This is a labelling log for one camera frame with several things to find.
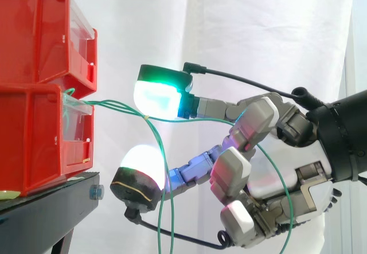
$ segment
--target green wire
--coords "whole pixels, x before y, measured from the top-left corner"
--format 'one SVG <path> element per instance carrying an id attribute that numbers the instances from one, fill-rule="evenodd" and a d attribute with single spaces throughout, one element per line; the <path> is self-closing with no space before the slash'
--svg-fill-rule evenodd
<path id="1" fill-rule="evenodd" d="M 70 88 L 64 91 L 64 93 L 66 93 L 67 95 L 72 96 L 75 92 L 75 88 Z"/>
<path id="2" fill-rule="evenodd" d="M 169 183 L 169 188 L 172 188 L 171 185 L 171 177 L 169 175 L 169 167 L 167 164 L 167 159 L 166 159 L 166 153 L 165 153 L 165 148 L 163 146 L 163 141 L 162 138 L 159 134 L 159 132 L 157 131 L 157 129 L 155 128 L 155 126 L 148 120 L 145 118 L 145 116 L 140 113 L 139 111 L 131 108 L 130 106 L 115 101 L 115 100 L 103 100 L 103 101 L 85 101 L 86 104 L 89 105 L 100 105 L 102 107 L 106 107 L 118 112 L 123 112 L 125 114 L 130 114 L 130 115 L 136 115 L 136 116 L 140 116 L 141 118 L 143 118 L 145 120 L 145 122 L 148 124 L 148 126 L 150 127 L 150 129 L 152 130 L 155 139 L 157 140 L 158 146 L 161 149 L 161 153 L 163 156 L 163 160 L 165 162 L 165 177 L 168 177 L 168 183 Z M 161 199 L 161 204 L 159 206 L 159 216 L 158 216 L 158 228 L 157 228 L 157 234 L 158 234 L 158 253 L 161 254 L 162 253 L 162 247 L 161 247 L 161 221 L 162 221 L 162 212 L 163 212 L 163 203 L 165 200 L 165 195 L 166 195 L 166 186 L 163 188 L 162 190 L 162 199 Z M 173 203 L 173 196 L 172 194 L 170 195 L 170 201 L 171 201 L 171 247 L 170 247 L 170 254 L 173 254 L 173 243 L 174 243 L 174 203 Z"/>
<path id="3" fill-rule="evenodd" d="M 115 111 L 123 112 L 125 114 L 138 115 L 138 116 L 141 116 L 143 118 L 145 117 L 143 114 L 141 114 L 137 110 L 134 110 L 131 107 L 129 107 L 129 106 L 127 106 L 127 105 L 125 105 L 125 104 L 123 104 L 121 102 L 115 101 L 115 100 L 85 101 L 85 102 L 87 104 L 90 104 L 90 105 L 100 105 L 102 107 L 106 107 L 106 108 L 109 108 L 109 109 L 112 109 L 112 110 L 115 110 Z M 231 125 L 231 126 L 234 125 L 231 122 L 228 122 L 228 121 L 225 121 L 225 120 L 221 120 L 221 119 L 215 119 L 215 118 L 185 119 L 185 120 L 166 120 L 166 119 L 160 119 L 160 118 L 154 118 L 154 117 L 149 117 L 149 118 L 150 119 L 153 119 L 153 120 L 162 121 L 162 122 L 169 122 L 169 123 L 186 123 L 186 122 L 213 121 L 213 122 L 225 123 L 225 124 L 228 124 L 228 125 Z M 146 122 L 151 127 L 154 135 L 157 134 L 159 136 L 159 133 L 158 133 L 157 129 L 155 129 L 155 127 L 153 126 L 153 124 L 151 124 L 148 120 L 146 120 Z M 158 144 L 159 144 L 161 150 L 163 150 L 163 152 L 164 152 L 163 142 L 162 142 L 162 139 L 161 139 L 160 136 L 159 136 L 159 140 L 157 139 L 157 141 L 159 141 Z M 286 247 L 288 245 L 288 242 L 290 240 L 291 233 L 292 233 L 292 228 L 293 228 L 294 211 L 293 211 L 292 199 L 291 199 L 291 197 L 289 195 L 289 191 L 287 189 L 286 183 L 285 183 L 285 181 L 284 181 L 284 179 L 283 179 L 283 177 L 282 177 L 279 169 L 276 167 L 276 164 L 274 163 L 274 161 L 266 153 L 266 151 L 261 147 L 261 145 L 257 144 L 257 147 L 267 157 L 267 159 L 270 161 L 271 165 L 275 169 L 276 173 L 278 174 L 278 176 L 280 178 L 280 181 L 282 182 L 282 185 L 284 187 L 284 191 L 286 192 L 286 196 L 287 196 L 287 199 L 288 199 L 288 204 L 289 204 L 289 207 L 290 207 L 290 228 L 289 228 L 289 231 L 288 231 L 288 235 L 287 235 L 286 241 L 284 242 L 283 248 L 280 251 L 280 254 L 283 254 L 283 252 L 286 249 Z M 166 162 L 165 153 L 163 153 L 163 157 L 164 157 L 164 160 L 165 160 L 166 172 L 168 173 L 167 175 L 169 177 L 169 169 L 168 169 L 168 165 L 167 165 L 167 162 Z M 163 208 L 164 199 L 165 199 L 165 188 L 163 189 L 162 201 L 161 201 L 161 205 L 159 207 L 159 217 L 158 217 L 158 232 L 159 232 L 158 233 L 159 234 L 159 236 L 158 236 L 158 250 L 159 250 L 159 253 L 161 253 L 160 227 L 161 227 L 161 215 L 162 215 L 161 211 L 162 211 L 162 208 Z M 172 209 L 172 207 L 173 207 L 173 200 L 172 200 L 172 196 L 171 196 L 171 209 Z M 172 217 L 172 222 L 171 222 L 171 225 L 172 225 L 172 227 L 171 227 L 171 250 L 170 250 L 170 253 L 171 254 L 173 252 L 173 222 L 174 222 L 174 216 Z"/>
<path id="4" fill-rule="evenodd" d="M 271 165 L 273 165 L 276 173 L 278 174 L 279 178 L 280 178 L 280 181 L 282 182 L 282 185 L 284 187 L 284 191 L 286 192 L 286 195 L 287 195 L 287 198 L 288 198 L 288 203 L 289 203 L 289 210 L 290 210 L 290 215 L 291 215 L 291 219 L 290 219 L 290 226 L 289 226 L 289 231 L 288 231 L 288 235 L 287 235 L 287 238 L 286 238 L 286 242 L 284 243 L 283 245 L 283 248 L 282 250 L 280 251 L 280 254 L 283 254 L 284 250 L 286 249 L 287 247 L 287 244 L 289 242 L 289 239 L 291 237 L 291 233 L 292 233 L 292 228 L 293 228 L 293 204 L 292 204 L 292 199 L 291 199 L 291 196 L 289 196 L 289 192 L 288 192 L 288 189 L 287 189 L 287 185 L 278 169 L 278 167 L 276 167 L 274 161 L 271 159 L 271 157 L 268 155 L 267 152 L 265 152 L 265 150 L 259 145 L 257 144 L 258 148 L 264 153 L 264 155 L 269 159 Z"/>

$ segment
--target coiled black cable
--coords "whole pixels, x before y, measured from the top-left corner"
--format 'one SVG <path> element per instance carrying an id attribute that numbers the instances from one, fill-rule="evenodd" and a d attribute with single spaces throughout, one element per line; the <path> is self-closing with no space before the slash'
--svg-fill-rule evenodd
<path id="1" fill-rule="evenodd" d="M 146 228 L 154 230 L 154 231 L 158 230 L 157 226 L 155 226 L 153 224 L 149 224 L 148 222 L 145 222 L 143 220 L 139 221 L 139 224 L 146 227 Z M 162 228 L 161 228 L 161 233 L 164 234 L 164 235 L 167 235 L 167 236 L 171 236 L 171 231 L 168 231 L 168 230 L 165 230 L 165 229 L 162 229 Z M 229 237 L 228 233 L 224 230 L 219 231 L 218 235 L 217 235 L 218 241 L 221 245 L 212 244 L 212 243 L 209 243 L 207 241 L 202 241 L 202 240 L 195 239 L 195 238 L 185 236 L 185 235 L 182 235 L 182 234 L 178 234 L 178 233 L 175 233 L 174 237 L 177 238 L 177 239 L 180 239 L 180 240 L 189 241 L 191 243 L 203 245 L 205 247 L 210 247 L 210 248 L 214 248 L 214 249 L 217 249 L 217 250 L 223 250 L 223 249 L 226 249 L 228 247 L 234 246 L 233 241 Z"/>

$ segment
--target black connector plug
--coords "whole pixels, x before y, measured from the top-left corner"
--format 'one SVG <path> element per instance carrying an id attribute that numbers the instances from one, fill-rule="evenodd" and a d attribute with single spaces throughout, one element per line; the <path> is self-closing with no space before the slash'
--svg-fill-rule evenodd
<path id="1" fill-rule="evenodd" d="M 206 67 L 203 67 L 198 64 L 186 62 L 183 65 L 183 71 L 186 73 L 201 73 L 204 75 L 206 74 Z"/>
<path id="2" fill-rule="evenodd" d="M 134 224 L 140 224 L 142 222 L 139 209 L 127 207 L 124 216 Z"/>

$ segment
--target led light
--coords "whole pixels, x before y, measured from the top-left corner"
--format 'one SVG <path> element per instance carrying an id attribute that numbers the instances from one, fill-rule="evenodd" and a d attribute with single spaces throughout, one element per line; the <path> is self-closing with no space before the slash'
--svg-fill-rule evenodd
<path id="1" fill-rule="evenodd" d="M 181 101 L 181 93 L 174 86 L 148 81 L 137 81 L 134 102 L 145 115 L 163 119 L 175 119 Z"/>
<path id="2" fill-rule="evenodd" d="M 162 190 L 165 186 L 165 164 L 162 153 L 149 145 L 137 145 L 130 149 L 121 162 L 127 167 L 151 177 Z"/>

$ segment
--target black cable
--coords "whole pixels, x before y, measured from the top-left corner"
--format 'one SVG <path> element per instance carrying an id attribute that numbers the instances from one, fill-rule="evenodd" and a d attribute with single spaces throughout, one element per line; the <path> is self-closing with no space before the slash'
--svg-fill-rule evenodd
<path id="1" fill-rule="evenodd" d="M 225 72 L 220 72 L 220 71 L 214 71 L 213 69 L 206 69 L 205 72 L 206 73 L 210 73 L 211 75 L 218 75 L 218 76 L 222 76 L 222 77 L 234 79 L 234 80 L 237 80 L 239 82 L 243 82 L 243 83 L 246 83 L 248 85 L 252 85 L 254 87 L 258 87 L 260 89 L 264 89 L 265 91 L 268 91 L 268 92 L 276 92 L 279 95 L 284 96 L 284 97 L 287 97 L 287 98 L 291 98 L 291 99 L 298 98 L 297 95 L 292 95 L 290 93 L 278 91 L 277 89 L 273 89 L 271 87 L 265 86 L 265 85 L 260 84 L 258 82 L 255 82 L 255 81 L 252 81 L 252 80 L 249 80 L 249 79 L 246 79 L 246 78 L 237 76 L 237 75 L 232 75 L 230 73 L 225 73 Z"/>
<path id="2" fill-rule="evenodd" d="M 143 220 L 139 221 L 139 224 L 146 227 L 146 228 L 154 230 L 154 231 L 158 230 L 158 228 L 155 225 L 149 224 L 148 222 L 145 222 Z M 164 235 L 167 235 L 167 236 L 171 236 L 170 231 L 162 229 L 162 228 L 161 228 L 161 233 L 164 234 Z M 203 245 L 205 247 L 210 247 L 210 248 L 214 248 L 214 249 L 218 249 L 218 250 L 223 250 L 223 249 L 226 249 L 228 247 L 233 246 L 233 242 L 232 242 L 231 238 L 229 237 L 227 232 L 223 231 L 223 230 L 219 231 L 218 235 L 217 235 L 218 240 L 219 240 L 221 245 L 212 244 L 212 243 L 209 243 L 207 241 L 202 241 L 202 240 L 199 240 L 199 239 L 195 239 L 195 238 L 185 236 L 185 235 L 181 235 L 181 234 L 177 234 L 177 233 L 174 233 L 174 237 L 177 238 L 177 239 L 180 239 L 180 240 L 189 241 L 191 243 Z"/>
<path id="3" fill-rule="evenodd" d="M 254 87 L 258 87 L 268 92 L 275 92 L 281 96 L 293 99 L 298 105 L 302 106 L 303 108 L 309 111 L 314 110 L 324 105 L 323 102 L 318 100 L 315 96 L 309 93 L 307 89 L 303 87 L 295 88 L 292 91 L 292 93 L 282 92 L 282 91 L 278 91 L 277 89 L 260 84 L 258 82 L 252 81 L 250 79 L 246 79 L 246 78 L 243 78 L 237 75 L 232 75 L 226 72 L 220 72 L 220 71 L 215 71 L 213 69 L 207 69 L 206 67 L 203 67 L 197 64 L 188 63 L 188 62 L 186 62 L 183 65 L 183 71 L 187 73 L 201 73 L 201 74 L 209 73 L 211 75 L 218 75 L 218 76 L 226 77 L 229 79 L 234 79 L 239 82 L 246 83 L 248 85 L 252 85 Z"/>

